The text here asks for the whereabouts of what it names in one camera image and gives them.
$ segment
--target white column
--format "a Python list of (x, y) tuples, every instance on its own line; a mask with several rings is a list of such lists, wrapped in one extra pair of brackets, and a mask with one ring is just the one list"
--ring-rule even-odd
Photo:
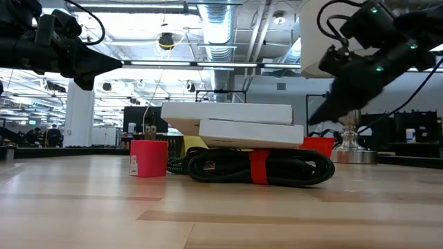
[(91, 146), (95, 93), (83, 91), (71, 80), (66, 101), (63, 146)]

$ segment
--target silver base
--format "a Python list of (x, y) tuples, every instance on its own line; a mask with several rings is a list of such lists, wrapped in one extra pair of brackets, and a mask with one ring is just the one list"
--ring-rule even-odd
[(377, 152), (366, 150), (332, 150), (334, 163), (377, 164)]

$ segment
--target wooden table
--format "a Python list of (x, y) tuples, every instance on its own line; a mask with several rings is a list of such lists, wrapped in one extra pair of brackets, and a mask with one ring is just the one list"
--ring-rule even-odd
[(0, 165), (0, 248), (443, 248), (443, 171), (337, 165), (316, 187), (128, 176), (128, 156)]

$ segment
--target red strap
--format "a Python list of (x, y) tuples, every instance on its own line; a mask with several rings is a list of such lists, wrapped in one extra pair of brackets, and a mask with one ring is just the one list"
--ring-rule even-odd
[(251, 162), (251, 177), (255, 184), (268, 184), (266, 175), (266, 160), (270, 151), (268, 149), (258, 149), (249, 152), (249, 160)]

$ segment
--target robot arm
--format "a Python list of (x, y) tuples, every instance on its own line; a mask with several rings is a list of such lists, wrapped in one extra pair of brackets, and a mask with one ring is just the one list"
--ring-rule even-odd
[[(95, 76), (123, 66), (87, 48), (74, 17), (59, 10), (41, 14), (37, 0), (0, 0), (0, 67), (60, 73), (90, 91)], [(32, 27), (34, 18), (37, 28)]]
[(382, 0), (369, 0), (340, 31), (345, 40), (355, 38), (365, 49), (379, 50), (362, 57), (350, 52), (346, 42), (340, 49), (327, 50), (319, 68), (336, 78), (310, 125), (337, 122), (349, 111), (363, 108), (413, 66), (418, 71), (434, 67), (435, 55), (429, 51), (443, 44), (443, 5), (396, 17)]

